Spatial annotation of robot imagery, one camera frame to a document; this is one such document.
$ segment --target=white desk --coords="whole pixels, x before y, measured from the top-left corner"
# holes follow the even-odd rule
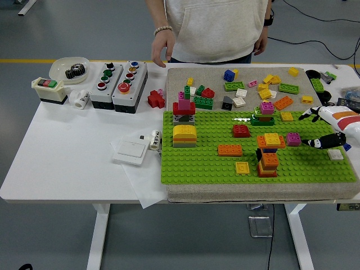
[[[103,63],[92,62],[88,78],[71,88],[89,89],[95,84],[102,66]],[[167,68],[162,69],[153,63],[148,64],[148,81],[136,114],[96,110],[90,102],[84,110],[71,107],[68,101],[64,105],[41,102],[0,189],[0,196],[9,203],[93,204],[98,215],[88,269],[99,269],[110,204],[138,203],[123,168],[111,162],[113,150],[110,142],[139,129],[161,130],[164,109],[152,109],[147,104],[147,96],[151,90],[164,88],[168,68],[189,66],[195,65],[167,64]],[[330,65],[295,66],[336,74],[337,80],[326,87],[335,103],[339,96],[338,89],[360,83],[348,66],[340,66],[339,70]],[[139,127],[139,123],[144,122],[147,125]],[[360,147],[351,139],[348,142],[353,147],[348,153],[349,157],[355,161]],[[360,175],[360,163],[353,165]],[[360,201],[360,193],[352,200],[341,202],[354,201]],[[335,203],[335,200],[324,203]],[[301,268],[313,269],[298,215],[303,206],[305,204],[287,205],[286,210]]]

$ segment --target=red plastic part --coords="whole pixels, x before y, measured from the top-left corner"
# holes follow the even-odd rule
[[[207,98],[213,98],[215,96],[215,92],[212,91],[209,87],[205,90],[202,91],[201,93],[202,97],[207,97]]]
[[[246,125],[234,125],[232,127],[232,134],[234,138],[249,138],[251,137],[249,128]]]
[[[165,107],[165,100],[156,90],[152,90],[150,95],[147,97],[148,104],[152,107],[159,107],[160,109]]]
[[[195,103],[190,102],[190,110],[179,110],[179,103],[173,103],[173,115],[194,115],[195,114]]]

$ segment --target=white hoodie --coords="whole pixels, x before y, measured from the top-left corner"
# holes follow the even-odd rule
[[[183,62],[223,62],[250,54],[264,25],[268,0],[165,0]]]

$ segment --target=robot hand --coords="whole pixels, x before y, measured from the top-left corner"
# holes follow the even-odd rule
[[[299,120],[315,115],[312,122],[319,118],[337,131],[318,139],[303,139],[302,143],[317,149],[329,149],[346,143],[346,136],[355,138],[360,143],[360,116],[345,106],[313,107],[305,111]]]

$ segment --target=white bowl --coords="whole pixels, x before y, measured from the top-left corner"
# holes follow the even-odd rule
[[[81,76],[75,76],[73,79],[68,79],[65,71],[69,70],[72,65],[83,64],[85,73]],[[84,57],[66,57],[56,60],[49,71],[49,77],[52,80],[62,80],[64,84],[81,83],[89,74],[90,62]]]

